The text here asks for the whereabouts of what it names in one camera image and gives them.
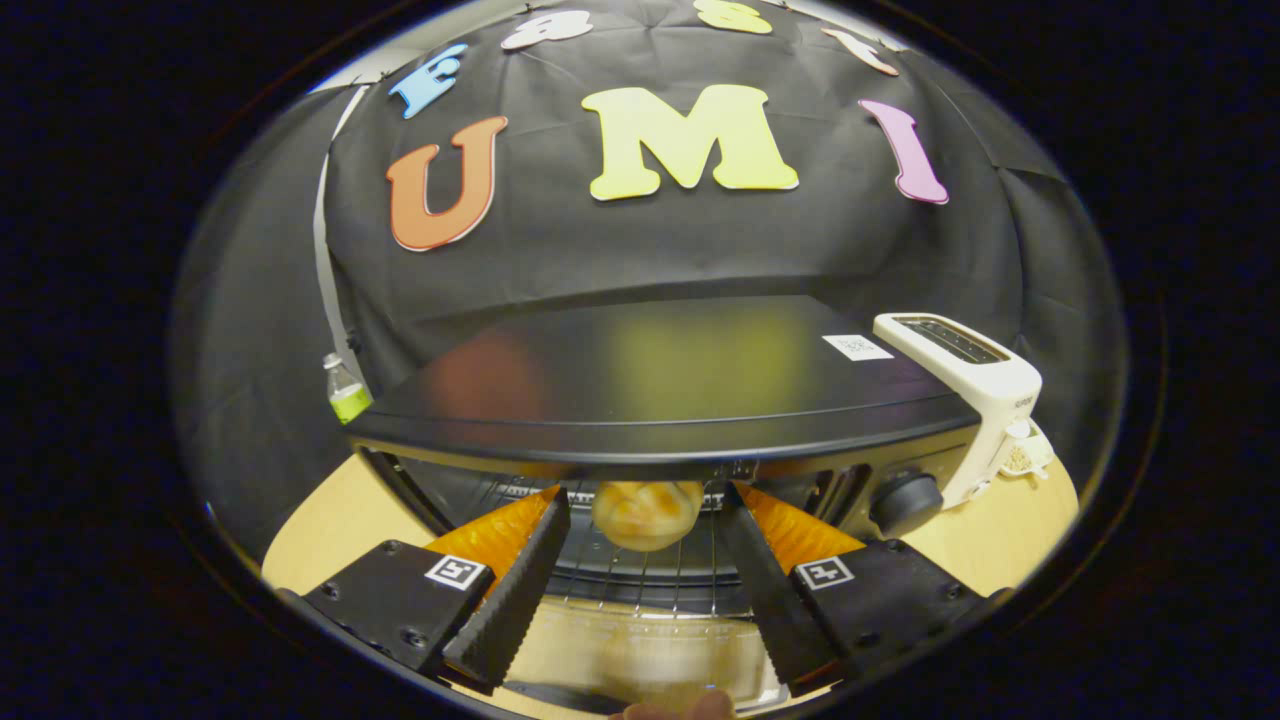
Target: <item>orange letter u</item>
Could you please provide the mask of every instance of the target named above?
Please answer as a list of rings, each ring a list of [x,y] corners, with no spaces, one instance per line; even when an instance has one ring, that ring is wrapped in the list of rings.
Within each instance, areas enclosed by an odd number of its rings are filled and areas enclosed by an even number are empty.
[[[494,140],[507,118],[498,115],[470,124],[453,136],[462,149],[462,193],[444,213],[426,206],[426,172],[440,151],[424,145],[387,169],[392,182],[392,234],[404,250],[421,252],[458,240],[471,232],[493,204]]]

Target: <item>black oven top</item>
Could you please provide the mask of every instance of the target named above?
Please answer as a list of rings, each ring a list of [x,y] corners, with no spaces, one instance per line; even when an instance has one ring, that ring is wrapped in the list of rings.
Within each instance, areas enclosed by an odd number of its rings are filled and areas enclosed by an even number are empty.
[[[946,384],[826,305],[763,296],[517,316],[347,429],[401,452],[644,465],[831,454],[978,421]]]

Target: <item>plastic bottle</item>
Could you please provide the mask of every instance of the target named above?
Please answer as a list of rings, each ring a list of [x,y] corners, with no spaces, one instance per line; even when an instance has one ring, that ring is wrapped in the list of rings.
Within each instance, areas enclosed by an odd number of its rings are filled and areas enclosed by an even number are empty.
[[[324,369],[329,373],[329,405],[333,405],[338,420],[346,425],[369,407],[372,400],[364,383],[351,374],[337,352],[325,355]]]

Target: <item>foam letter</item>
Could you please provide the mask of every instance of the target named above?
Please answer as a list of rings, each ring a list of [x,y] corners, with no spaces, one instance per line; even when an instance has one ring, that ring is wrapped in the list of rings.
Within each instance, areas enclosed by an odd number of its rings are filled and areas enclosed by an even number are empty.
[[[591,13],[586,10],[570,10],[529,20],[517,27],[516,32],[508,36],[507,40],[502,41],[502,49],[518,50],[530,45],[538,45],[544,40],[577,37],[594,27],[588,22],[590,17]]]
[[[413,70],[404,79],[396,83],[387,95],[401,94],[404,99],[404,119],[410,119],[426,108],[445,90],[458,82],[457,78],[445,77],[458,72],[462,67],[454,55],[461,54],[467,46],[458,44],[428,60],[421,68]]]
[[[617,200],[653,195],[658,173],[644,167],[640,143],[684,187],[703,177],[712,143],[719,141],[721,164],[712,176],[731,190],[791,190],[800,182],[782,161],[764,118],[768,96],[740,85],[712,85],[681,115],[643,87],[620,87],[588,95],[582,108],[600,115],[604,173],[591,181],[591,197]]]
[[[893,181],[897,190],[911,200],[946,205],[947,188],[933,177],[929,158],[915,136],[915,118],[883,102],[859,100],[858,104],[879,120],[897,158],[897,179]]]
[[[453,208],[433,213],[426,206],[426,172],[440,151],[425,145],[387,169],[392,181],[392,234],[404,250],[421,252],[471,232],[493,204],[494,143],[507,118],[498,115],[467,126],[453,136],[462,149],[462,193]]]
[[[840,29],[831,29],[828,27],[824,27],[822,28],[822,32],[826,32],[827,35],[838,40],[840,44],[844,45],[846,50],[852,53],[854,56],[858,58],[859,60],[867,63],[868,65],[876,68],[877,70],[887,76],[897,77],[897,68],[893,68],[892,65],[888,65],[883,60],[877,58],[876,49],[872,47],[870,45],[860,42],[855,40],[854,36]]]
[[[704,23],[723,29],[736,29],[741,32],[754,32],[768,35],[773,32],[760,12],[741,3],[726,3],[724,0],[695,0],[694,8],[699,9],[698,19]]]

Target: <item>white toaster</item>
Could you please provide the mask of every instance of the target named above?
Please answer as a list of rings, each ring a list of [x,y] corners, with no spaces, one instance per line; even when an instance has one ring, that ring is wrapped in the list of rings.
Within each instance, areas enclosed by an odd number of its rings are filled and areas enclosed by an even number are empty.
[[[980,495],[1014,442],[1030,436],[1028,419],[1041,375],[1000,343],[941,315],[886,313],[873,332],[956,391],[982,415],[982,427],[955,475],[942,488],[942,509]]]

